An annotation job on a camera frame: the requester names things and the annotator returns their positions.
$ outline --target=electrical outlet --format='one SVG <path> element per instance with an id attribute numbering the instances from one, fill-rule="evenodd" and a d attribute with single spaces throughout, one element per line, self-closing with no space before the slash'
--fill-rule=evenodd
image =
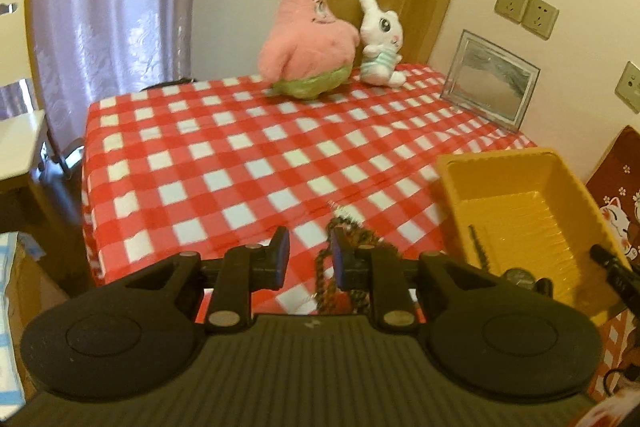
<path id="1" fill-rule="evenodd" d="M 517 23 L 522 20 L 527 0 L 497 0 L 495 11 Z"/>
<path id="2" fill-rule="evenodd" d="M 543 39 L 548 39 L 554 29 L 559 13 L 560 10 L 555 6 L 551 6 L 548 2 L 529 0 L 529 5 L 522 19 L 522 25 Z"/>
<path id="3" fill-rule="evenodd" d="M 634 112 L 640 112 L 640 70 L 631 62 L 626 63 L 625 71 L 616 86 L 616 95 Z"/>

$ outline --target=patrick star plush toy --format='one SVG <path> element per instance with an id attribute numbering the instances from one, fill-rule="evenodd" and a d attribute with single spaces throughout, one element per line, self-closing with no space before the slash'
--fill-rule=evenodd
<path id="1" fill-rule="evenodd" d="M 282 0 L 258 70 L 277 91 L 313 99 L 347 81 L 359 42 L 357 29 L 326 0 Z"/>

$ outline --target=green shorts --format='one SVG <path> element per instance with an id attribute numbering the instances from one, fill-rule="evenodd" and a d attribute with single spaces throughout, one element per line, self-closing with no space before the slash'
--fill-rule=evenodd
<path id="1" fill-rule="evenodd" d="M 273 89 L 281 94 L 300 98 L 302 100 L 312 100 L 319 94 L 331 91 L 349 80 L 353 70 L 353 65 L 343 66 L 328 73 L 309 76 L 301 80 L 278 80 L 273 84 Z"/>

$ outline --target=cardboard box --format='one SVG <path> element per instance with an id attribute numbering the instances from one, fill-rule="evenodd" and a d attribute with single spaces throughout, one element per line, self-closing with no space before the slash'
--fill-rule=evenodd
<path id="1" fill-rule="evenodd" d="M 24 397 L 28 400 L 36 389 L 20 356 L 22 333 L 36 315 L 61 304 L 68 296 L 26 254 L 19 241 L 5 296 L 9 300 L 9 328 L 14 344 L 15 364 L 24 388 Z"/>

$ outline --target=metal bolt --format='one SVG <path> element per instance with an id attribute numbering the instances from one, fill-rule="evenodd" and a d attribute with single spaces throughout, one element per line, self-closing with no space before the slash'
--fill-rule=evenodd
<path id="1" fill-rule="evenodd" d="M 209 324 L 219 328 L 230 328 L 240 322 L 240 315 L 230 310 L 220 310 L 213 312 L 207 317 Z"/>
<path id="2" fill-rule="evenodd" d="M 403 310 L 394 310 L 385 313 L 383 318 L 389 326 L 396 328 L 411 326 L 415 322 L 414 315 Z"/>

